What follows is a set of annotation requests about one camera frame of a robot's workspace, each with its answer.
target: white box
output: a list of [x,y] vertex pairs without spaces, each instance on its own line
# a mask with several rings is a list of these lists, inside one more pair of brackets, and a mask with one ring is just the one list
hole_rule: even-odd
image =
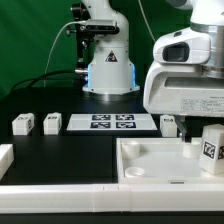
[[160,116],[160,130],[163,137],[177,137],[177,125],[174,116]]
[[44,134],[58,135],[62,126],[62,117],[60,113],[48,114],[44,120]]
[[205,126],[202,135],[200,167],[212,175],[224,173],[224,126]]
[[31,113],[20,114],[12,122],[13,135],[28,135],[34,127],[34,115]]
[[14,160],[13,146],[0,145],[0,180]]

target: green backdrop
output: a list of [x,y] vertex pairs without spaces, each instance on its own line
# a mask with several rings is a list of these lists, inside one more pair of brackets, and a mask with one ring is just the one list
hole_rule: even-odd
[[[0,0],[0,98],[8,94],[15,83],[44,73],[53,40],[65,23],[73,21],[70,7],[79,2]],[[110,2],[129,20],[130,59],[136,64],[137,83],[142,86],[153,60],[153,41],[138,1]],[[189,26],[189,11],[173,9],[165,0],[142,0],[142,4],[156,39]],[[68,38],[64,33],[56,45],[49,71],[74,68],[75,63],[75,36]]]

